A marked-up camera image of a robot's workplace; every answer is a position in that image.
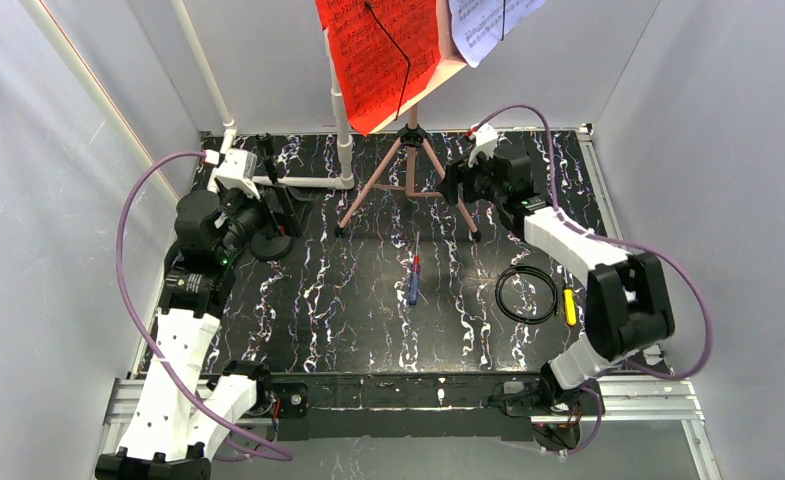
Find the white sheet music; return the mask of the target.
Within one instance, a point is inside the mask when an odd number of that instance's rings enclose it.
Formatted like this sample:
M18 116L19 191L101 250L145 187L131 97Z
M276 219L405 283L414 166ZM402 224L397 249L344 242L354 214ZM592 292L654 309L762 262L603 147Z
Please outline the white sheet music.
M454 45L471 68L545 0L450 0L450 32Z

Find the red sheet music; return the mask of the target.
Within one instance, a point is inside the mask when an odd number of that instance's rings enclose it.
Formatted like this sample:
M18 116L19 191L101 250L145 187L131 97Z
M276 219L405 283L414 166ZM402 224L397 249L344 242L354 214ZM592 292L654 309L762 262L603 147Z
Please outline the red sheet music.
M435 1L315 2L351 127L397 119L442 61Z

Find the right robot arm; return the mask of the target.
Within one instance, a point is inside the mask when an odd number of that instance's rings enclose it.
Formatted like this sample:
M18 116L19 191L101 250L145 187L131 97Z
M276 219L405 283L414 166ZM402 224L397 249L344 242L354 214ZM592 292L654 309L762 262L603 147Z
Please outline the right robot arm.
M581 282L586 292L583 331L547 361L524 392L537 408L567 404L581 388L616 363L675 331L661 260L630 253L608 238L596 240L558 213L532 180L533 160L523 147L500 145L473 162L448 164L439 191L450 203L491 203L501 224L547 253Z

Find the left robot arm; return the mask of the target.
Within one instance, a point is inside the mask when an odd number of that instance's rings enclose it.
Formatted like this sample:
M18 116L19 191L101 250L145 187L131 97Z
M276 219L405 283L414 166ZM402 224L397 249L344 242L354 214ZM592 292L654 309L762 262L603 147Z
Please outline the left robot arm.
M116 256L122 301L152 356L130 423L116 449L98 457L96 478L207 479L220 447L241 434L239 419L273 405L268 373L258 363L230 364L207 398L197 385L233 289L235 262L246 251L266 261L285 256L313 207L282 184L184 196L153 327L133 306L124 258Z

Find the white PVC pipe frame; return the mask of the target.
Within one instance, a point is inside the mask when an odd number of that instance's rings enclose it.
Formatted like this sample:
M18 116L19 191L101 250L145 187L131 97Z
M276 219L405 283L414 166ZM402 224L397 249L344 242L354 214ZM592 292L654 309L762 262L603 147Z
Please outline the white PVC pipe frame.
M324 133L348 190L353 140L311 1L27 1L24 9L144 163L200 133Z

